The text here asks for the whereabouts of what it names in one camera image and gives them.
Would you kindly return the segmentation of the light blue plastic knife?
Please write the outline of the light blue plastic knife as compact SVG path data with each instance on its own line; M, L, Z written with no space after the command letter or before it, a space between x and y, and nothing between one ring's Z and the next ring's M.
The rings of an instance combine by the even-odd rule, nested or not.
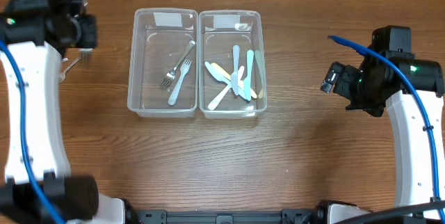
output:
M239 95L238 91L238 60L240 56L240 47L238 45L234 45L232 49L232 56L233 56L233 68L234 71L231 74L231 83L232 83L232 90L236 96Z

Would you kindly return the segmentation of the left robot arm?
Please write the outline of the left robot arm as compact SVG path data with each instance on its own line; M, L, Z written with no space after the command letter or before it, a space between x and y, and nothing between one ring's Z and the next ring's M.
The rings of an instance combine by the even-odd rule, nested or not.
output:
M69 48L97 45L88 0L10 0L1 13L1 62L8 86L10 145L1 213L16 223L137 223L123 199L71 174L60 122L59 85Z

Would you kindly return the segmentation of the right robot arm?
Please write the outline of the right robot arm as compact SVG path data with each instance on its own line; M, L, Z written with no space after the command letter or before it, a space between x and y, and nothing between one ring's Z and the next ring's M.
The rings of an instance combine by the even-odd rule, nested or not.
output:
M394 137L396 196L384 211L326 201L317 209L321 223L444 222L444 73L436 61L417 59L412 30L389 25L372 32L364 47L337 35L339 45L363 56L359 67L333 62L321 90L349 100L348 111L373 117L388 114Z

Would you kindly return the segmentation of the metal fork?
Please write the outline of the metal fork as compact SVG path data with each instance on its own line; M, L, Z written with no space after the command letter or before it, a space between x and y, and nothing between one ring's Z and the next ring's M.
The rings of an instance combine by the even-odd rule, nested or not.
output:
M171 71L169 71L169 72L165 75L165 77L164 77L164 79L163 79L163 81L162 81L162 83L161 83L161 85L160 85L160 88L166 90L166 89L171 85L171 83L175 80L175 73L176 73L177 68L178 68L179 65L183 62L183 60L184 60L185 57L188 55L188 53L192 50L192 48L194 48L195 44L196 44L196 42L195 42L194 40L191 40L191 41L187 44L187 46L186 46L184 52L182 53L181 57L179 58L179 60L178 60L177 63L175 64L175 66L172 68Z
M72 67L74 67L79 61L81 60L81 57L76 58L74 61L72 61L60 74L59 74L59 82L63 82L67 76L67 73L70 71Z

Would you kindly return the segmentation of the pale green plastic knife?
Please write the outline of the pale green plastic knife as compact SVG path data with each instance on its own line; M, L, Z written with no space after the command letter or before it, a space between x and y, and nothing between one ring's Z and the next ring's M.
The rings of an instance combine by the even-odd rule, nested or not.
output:
M254 52L254 57L257 62L258 75L259 75L259 78L261 79L261 89L257 93L257 97L263 98L264 97L264 57L260 50L256 50Z

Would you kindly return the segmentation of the teal plastic knife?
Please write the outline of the teal plastic knife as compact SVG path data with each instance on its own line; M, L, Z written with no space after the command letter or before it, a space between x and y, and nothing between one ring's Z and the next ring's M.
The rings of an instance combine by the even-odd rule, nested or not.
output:
M254 52L250 49L246 53L246 77L243 80L244 92L246 99L250 101L252 99L251 95L251 78L252 78L252 68L253 68Z

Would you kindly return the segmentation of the black plastic utensil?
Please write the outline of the black plastic utensil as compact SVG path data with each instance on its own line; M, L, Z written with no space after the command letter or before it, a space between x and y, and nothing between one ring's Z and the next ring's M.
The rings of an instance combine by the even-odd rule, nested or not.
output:
M92 57L93 48L80 48L79 49L79 62L83 65L88 65Z

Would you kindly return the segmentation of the yellow plastic knife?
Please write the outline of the yellow plastic knife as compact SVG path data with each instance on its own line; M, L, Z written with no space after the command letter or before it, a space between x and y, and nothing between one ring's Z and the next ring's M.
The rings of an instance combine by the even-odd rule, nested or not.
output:
M212 63L211 66L214 67L219 73L221 73L226 79L231 81L231 75L229 73L227 73L221 66L219 66L219 64ZM238 70L238 77L242 76L244 69L245 68L243 66L240 66L240 68ZM244 83L242 81L238 81L238 92L240 95L244 95ZM250 95L251 95L251 98L253 98L253 99L257 98L257 94L255 91L253 91L252 88L250 89Z

